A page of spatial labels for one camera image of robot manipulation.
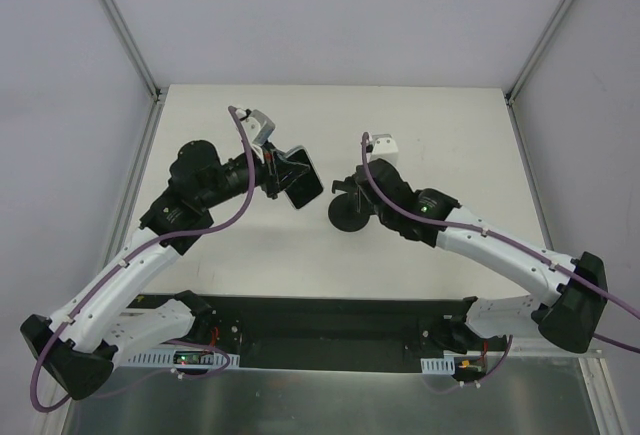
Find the left aluminium frame post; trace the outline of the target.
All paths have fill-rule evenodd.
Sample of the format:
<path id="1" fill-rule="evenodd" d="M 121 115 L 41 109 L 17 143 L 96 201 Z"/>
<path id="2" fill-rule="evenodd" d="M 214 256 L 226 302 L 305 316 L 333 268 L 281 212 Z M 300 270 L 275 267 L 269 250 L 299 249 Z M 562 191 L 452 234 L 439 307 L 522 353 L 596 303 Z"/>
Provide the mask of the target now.
<path id="1" fill-rule="evenodd" d="M 152 75 L 116 0 L 98 0 L 98 2 L 146 92 L 153 101 L 157 101 L 161 95 L 161 87 Z"/>

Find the right aluminium frame post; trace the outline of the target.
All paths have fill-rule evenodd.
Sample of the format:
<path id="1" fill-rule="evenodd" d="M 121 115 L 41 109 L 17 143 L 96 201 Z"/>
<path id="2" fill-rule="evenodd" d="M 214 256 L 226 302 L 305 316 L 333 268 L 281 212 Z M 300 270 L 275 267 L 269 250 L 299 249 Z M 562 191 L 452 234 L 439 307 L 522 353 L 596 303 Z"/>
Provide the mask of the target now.
<path id="1" fill-rule="evenodd" d="M 534 71 L 541 63 L 545 53 L 552 45 L 565 19 L 577 0 L 559 0 L 550 18 L 546 22 L 542 32 L 528 54 L 523 66 L 517 73 L 513 83 L 505 92 L 505 101 L 508 107 L 512 106 L 533 76 Z"/>

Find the aluminium front rail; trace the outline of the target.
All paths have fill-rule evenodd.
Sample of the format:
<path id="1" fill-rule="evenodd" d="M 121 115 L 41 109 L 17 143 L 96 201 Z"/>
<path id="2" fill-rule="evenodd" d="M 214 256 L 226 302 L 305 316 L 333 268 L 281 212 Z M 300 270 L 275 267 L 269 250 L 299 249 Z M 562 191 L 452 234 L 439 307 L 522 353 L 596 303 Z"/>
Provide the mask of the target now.
<path id="1" fill-rule="evenodd" d="M 511 341 L 509 354 L 518 357 L 535 358 L 578 358 L 578 359 L 599 359 L 604 353 L 599 348 L 588 349 L 585 353 L 573 353 L 561 349 L 542 338 L 522 338 L 516 336 L 506 336 L 505 341 Z"/>

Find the black phone stand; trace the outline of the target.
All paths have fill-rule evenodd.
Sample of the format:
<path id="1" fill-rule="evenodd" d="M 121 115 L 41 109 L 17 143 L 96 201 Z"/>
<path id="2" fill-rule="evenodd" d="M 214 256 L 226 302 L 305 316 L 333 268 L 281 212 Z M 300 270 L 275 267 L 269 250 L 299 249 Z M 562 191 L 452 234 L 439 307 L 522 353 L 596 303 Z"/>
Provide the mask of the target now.
<path id="1" fill-rule="evenodd" d="M 346 233 L 354 233 L 362 230 L 371 217 L 360 216 L 352 205 L 351 186 L 347 178 L 340 181 L 334 180 L 331 192 L 335 195 L 328 207 L 328 218 L 331 224 L 338 230 Z"/>

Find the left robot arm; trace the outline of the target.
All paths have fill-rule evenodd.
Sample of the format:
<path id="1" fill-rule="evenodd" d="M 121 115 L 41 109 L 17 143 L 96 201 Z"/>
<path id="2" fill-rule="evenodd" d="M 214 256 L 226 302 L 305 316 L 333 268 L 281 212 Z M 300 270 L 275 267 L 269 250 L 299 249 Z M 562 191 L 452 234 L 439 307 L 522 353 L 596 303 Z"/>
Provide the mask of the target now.
<path id="1" fill-rule="evenodd" d="M 132 357 L 165 342 L 211 346 L 216 323 L 212 307 L 184 290 L 151 312 L 124 323 L 121 312 L 161 272 L 204 235 L 229 228 L 246 212 L 243 203 L 230 220 L 215 224 L 211 209 L 255 189 L 274 199 L 286 194 L 300 209 L 323 186 L 306 150 L 287 152 L 271 142 L 253 143 L 221 162 L 206 140 L 183 145 L 169 168 L 167 188 L 141 217 L 130 240 L 75 297 L 49 316 L 30 315 L 20 332 L 36 365 L 30 395 L 37 395 L 46 371 L 67 398 L 83 400 L 101 388 Z"/>

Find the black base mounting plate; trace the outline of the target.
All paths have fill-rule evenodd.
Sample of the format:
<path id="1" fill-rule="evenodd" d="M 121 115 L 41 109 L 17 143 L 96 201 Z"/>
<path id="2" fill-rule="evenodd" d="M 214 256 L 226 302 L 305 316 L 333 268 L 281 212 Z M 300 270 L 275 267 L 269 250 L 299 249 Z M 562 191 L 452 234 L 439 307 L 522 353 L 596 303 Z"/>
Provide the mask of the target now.
<path id="1" fill-rule="evenodd" d="M 417 373 L 445 352 L 501 352 L 503 336 L 465 328 L 471 302 L 176 296 L 208 308 L 208 333 L 245 369 Z"/>

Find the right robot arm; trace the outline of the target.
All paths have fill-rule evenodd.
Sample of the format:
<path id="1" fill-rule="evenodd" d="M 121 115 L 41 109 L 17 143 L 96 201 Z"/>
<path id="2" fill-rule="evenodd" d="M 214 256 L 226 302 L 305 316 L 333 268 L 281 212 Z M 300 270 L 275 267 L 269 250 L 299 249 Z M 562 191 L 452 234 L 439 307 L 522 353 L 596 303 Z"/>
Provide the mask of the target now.
<path id="1" fill-rule="evenodd" d="M 470 259 L 525 290 L 520 297 L 471 298 L 466 314 L 450 324 L 457 347 L 540 335 L 565 351 L 587 351 L 607 304 L 601 258 L 590 252 L 575 258 L 513 238 L 438 190 L 412 189 L 382 159 L 357 166 L 353 179 L 386 228 Z"/>

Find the black smartphone clear case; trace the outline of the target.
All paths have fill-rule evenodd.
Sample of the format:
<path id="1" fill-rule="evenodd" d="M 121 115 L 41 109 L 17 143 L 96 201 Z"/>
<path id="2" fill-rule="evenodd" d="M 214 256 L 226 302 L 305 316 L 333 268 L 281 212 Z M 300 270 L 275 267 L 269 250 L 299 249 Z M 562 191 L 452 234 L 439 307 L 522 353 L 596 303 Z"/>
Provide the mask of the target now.
<path id="1" fill-rule="evenodd" d="M 281 190 L 297 210 L 307 206 L 324 191 L 320 177 L 303 146 L 294 147 L 280 157 L 278 175 Z"/>

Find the aluminium frame post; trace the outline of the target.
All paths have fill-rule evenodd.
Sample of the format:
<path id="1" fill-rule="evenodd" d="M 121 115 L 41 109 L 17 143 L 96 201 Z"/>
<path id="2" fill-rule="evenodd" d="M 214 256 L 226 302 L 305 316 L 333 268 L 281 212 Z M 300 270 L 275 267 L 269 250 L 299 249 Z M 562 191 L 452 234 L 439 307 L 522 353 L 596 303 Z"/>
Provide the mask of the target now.
<path id="1" fill-rule="evenodd" d="M 161 95 L 161 87 L 152 75 L 116 0 L 98 0 L 98 2 L 146 92 L 153 101 L 157 101 Z"/>
<path id="2" fill-rule="evenodd" d="M 552 45 L 565 19 L 577 0 L 559 0 L 550 18 L 546 22 L 542 32 L 528 54 L 523 66 L 517 73 L 513 83 L 505 92 L 505 101 L 508 107 L 512 106 L 533 76 L 534 71 L 541 63 L 545 53 Z"/>

